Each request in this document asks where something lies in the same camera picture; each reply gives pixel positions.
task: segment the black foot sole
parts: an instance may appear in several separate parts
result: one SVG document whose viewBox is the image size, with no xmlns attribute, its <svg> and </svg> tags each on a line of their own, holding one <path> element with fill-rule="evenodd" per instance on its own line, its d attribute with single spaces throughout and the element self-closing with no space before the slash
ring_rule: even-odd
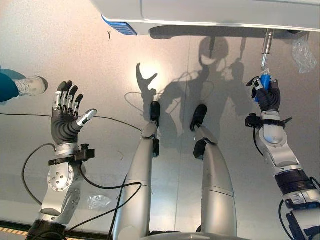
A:
<svg viewBox="0 0 320 240">
<path fill-rule="evenodd" d="M 201 125 L 204 122 L 205 116 L 207 114 L 207 106 L 199 105 L 194 111 L 192 122 L 190 124 L 190 130 L 195 131 L 195 125 Z"/>
<path fill-rule="evenodd" d="M 156 122 L 156 127 L 159 127 L 159 119 L 160 119 L 160 104 L 157 101 L 153 101 L 150 104 L 150 120 Z"/>
</svg>

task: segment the gray floor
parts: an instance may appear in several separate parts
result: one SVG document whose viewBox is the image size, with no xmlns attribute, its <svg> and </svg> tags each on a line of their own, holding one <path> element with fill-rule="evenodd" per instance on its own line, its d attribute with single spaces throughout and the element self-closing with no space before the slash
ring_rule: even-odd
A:
<svg viewBox="0 0 320 240">
<path fill-rule="evenodd" d="M 189 124 L 196 106 L 204 103 L 204 124 L 219 140 L 231 174 L 237 210 L 238 235 L 248 239 L 287 239 L 278 220 L 281 192 L 272 168 L 253 145 L 249 113 L 259 113 L 250 99 L 247 81 L 260 73 L 262 38 L 177 36 L 152 39 L 124 36 L 106 25 L 88 0 L 0 2 L 0 64 L 25 76 L 42 76 L 48 90 L 0 105 L 1 113 L 51 114 L 53 93 L 61 81 L 72 80 L 84 94 L 80 112 L 98 109 L 99 116 L 125 121 L 138 128 L 147 123 L 148 105 L 162 107 L 160 156 L 153 161 L 150 230 L 194 232 L 201 222 L 202 162 L 193 158 L 194 134 Z M 210 42 L 214 50 L 208 56 Z M 320 61 L 320 34 L 311 33 L 309 45 Z M 241 57 L 241 46 L 245 46 Z M 268 59 L 279 79 L 280 114 L 293 117 L 288 143 L 306 173 L 320 177 L 319 79 L 317 65 L 299 74 L 292 58 L 292 41 L 275 39 Z M 143 91 L 138 82 L 157 77 Z M 32 223 L 37 206 L 23 189 L 20 172 L 25 158 L 39 145 L 52 142 L 50 119 L 35 116 L 0 117 L 0 218 Z M 96 149 L 86 163 L 87 176 L 103 185 L 120 184 L 138 146 L 140 133 L 111 120 L 94 119 L 83 129 L 79 143 Z M 48 147 L 27 166 L 27 182 L 43 199 L 46 193 Z M 111 200 L 107 207 L 89 210 L 90 196 Z M 117 191 L 102 191 L 84 183 L 80 206 L 70 226 L 116 205 Z M 112 216 L 83 226 L 107 232 Z"/>
</svg>

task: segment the sneaker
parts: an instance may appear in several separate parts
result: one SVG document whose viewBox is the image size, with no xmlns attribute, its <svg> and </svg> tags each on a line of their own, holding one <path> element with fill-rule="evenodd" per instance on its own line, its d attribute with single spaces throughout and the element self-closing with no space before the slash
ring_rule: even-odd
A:
<svg viewBox="0 0 320 240">
<path fill-rule="evenodd" d="M 14 80 L 19 95 L 37 96 L 48 89 L 48 82 L 40 76 L 32 76 L 21 80 Z"/>
</svg>

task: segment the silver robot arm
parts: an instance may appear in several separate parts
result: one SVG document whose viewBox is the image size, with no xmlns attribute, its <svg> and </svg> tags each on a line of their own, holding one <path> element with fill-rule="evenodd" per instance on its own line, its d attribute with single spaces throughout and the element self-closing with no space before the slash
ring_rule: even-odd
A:
<svg viewBox="0 0 320 240">
<path fill-rule="evenodd" d="M 274 178 L 283 194 L 290 213 L 286 215 L 295 240 L 320 239 L 320 191 L 306 175 L 294 152 L 288 145 L 284 131 L 288 120 L 279 114 L 280 90 L 278 81 L 271 81 L 267 92 L 258 77 L 251 82 L 262 110 L 261 117 L 251 114 L 248 127 L 258 128 L 256 144 L 273 167 Z"/>
<path fill-rule="evenodd" d="M 71 81 L 64 81 L 55 93 L 51 119 L 51 134 L 57 144 L 55 158 L 48 162 L 48 189 L 27 240 L 63 238 L 80 200 L 83 180 L 81 163 L 95 156 L 88 144 L 82 144 L 79 150 L 78 133 L 96 115 L 97 110 L 91 109 L 79 117 L 79 105 L 83 96 L 80 94 L 73 103 L 78 87 L 74 86 L 69 92 L 71 86 Z"/>
</svg>

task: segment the clear plastic wrap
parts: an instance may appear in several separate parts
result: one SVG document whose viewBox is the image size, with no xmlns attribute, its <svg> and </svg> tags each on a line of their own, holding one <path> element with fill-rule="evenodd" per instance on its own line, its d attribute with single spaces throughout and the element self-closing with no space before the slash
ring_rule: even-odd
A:
<svg viewBox="0 0 320 240">
<path fill-rule="evenodd" d="M 309 73 L 317 66 L 317 60 L 309 48 L 306 35 L 293 40 L 292 56 L 298 65 L 300 74 Z"/>
<path fill-rule="evenodd" d="M 109 205 L 111 203 L 111 199 L 104 195 L 91 195 L 88 197 L 87 203 L 90 210 L 99 209 L 105 208 Z"/>
</svg>

